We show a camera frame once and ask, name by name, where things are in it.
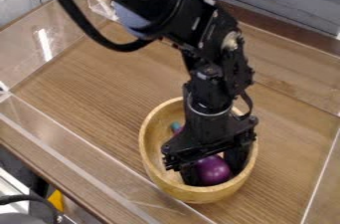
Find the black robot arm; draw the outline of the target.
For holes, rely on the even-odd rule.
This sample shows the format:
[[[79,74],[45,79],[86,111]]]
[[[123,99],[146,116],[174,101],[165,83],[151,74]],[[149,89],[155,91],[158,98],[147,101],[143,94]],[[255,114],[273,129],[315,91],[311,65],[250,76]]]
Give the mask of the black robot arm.
[[[157,38],[170,40],[189,75],[181,88],[183,125],[161,146],[165,169],[178,172],[186,185],[218,184],[225,178],[209,179],[199,164],[221,153],[230,172],[238,173],[257,125],[250,113],[231,111],[237,98],[251,104],[245,89],[253,83],[237,21],[213,0],[113,2],[139,44]]]

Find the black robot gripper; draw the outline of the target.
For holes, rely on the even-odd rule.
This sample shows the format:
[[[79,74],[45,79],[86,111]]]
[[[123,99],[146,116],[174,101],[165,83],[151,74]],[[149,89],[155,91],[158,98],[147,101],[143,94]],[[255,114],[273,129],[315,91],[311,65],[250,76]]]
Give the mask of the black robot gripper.
[[[183,126],[161,146],[166,170],[178,171],[182,183],[198,186],[193,163],[195,160],[222,153],[230,173],[235,176],[243,169],[254,142],[258,119],[250,114],[251,99],[246,92],[238,95],[247,105],[245,114],[235,114],[227,99],[219,110],[211,110],[194,99],[189,84],[182,86]]]

